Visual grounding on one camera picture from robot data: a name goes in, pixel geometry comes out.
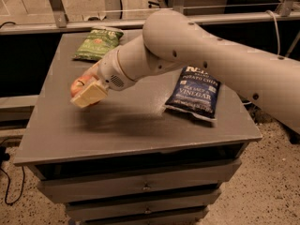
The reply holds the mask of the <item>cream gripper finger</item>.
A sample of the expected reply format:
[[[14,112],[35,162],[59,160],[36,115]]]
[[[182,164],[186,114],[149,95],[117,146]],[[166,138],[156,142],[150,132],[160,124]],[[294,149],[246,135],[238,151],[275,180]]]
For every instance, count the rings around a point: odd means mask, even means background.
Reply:
[[[82,75],[83,76],[92,76],[97,78],[98,77],[98,66],[100,62],[96,62],[93,66],[87,69]]]
[[[100,102],[108,96],[107,90],[100,81],[89,80],[88,82],[77,81],[81,90],[71,99],[71,103],[80,108],[88,107]]]

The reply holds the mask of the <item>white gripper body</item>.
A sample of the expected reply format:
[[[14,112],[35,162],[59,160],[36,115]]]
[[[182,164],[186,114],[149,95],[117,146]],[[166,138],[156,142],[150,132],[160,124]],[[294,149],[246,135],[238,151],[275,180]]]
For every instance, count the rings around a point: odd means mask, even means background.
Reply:
[[[107,52],[97,66],[97,76],[107,88],[114,91],[125,90],[136,83],[121,68],[118,54],[119,48]]]

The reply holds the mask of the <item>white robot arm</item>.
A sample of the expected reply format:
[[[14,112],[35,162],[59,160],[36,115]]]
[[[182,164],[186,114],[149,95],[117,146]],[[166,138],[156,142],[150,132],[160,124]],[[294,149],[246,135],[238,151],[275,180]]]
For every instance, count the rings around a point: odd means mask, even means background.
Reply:
[[[71,102],[84,108],[147,76],[200,68],[300,133],[300,62],[213,36],[185,15],[160,10],[142,33],[87,69]]]

